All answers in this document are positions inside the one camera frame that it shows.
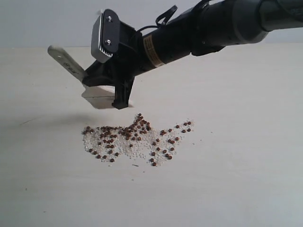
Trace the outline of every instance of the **table surface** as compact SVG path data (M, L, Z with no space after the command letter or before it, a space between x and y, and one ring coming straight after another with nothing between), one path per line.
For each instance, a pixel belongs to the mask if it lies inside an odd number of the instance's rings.
M84 68L89 48L67 48ZM135 79L124 110L96 109L46 49L0 51L0 226L303 225L303 44L228 47ZM84 151L86 126L194 132L162 166Z

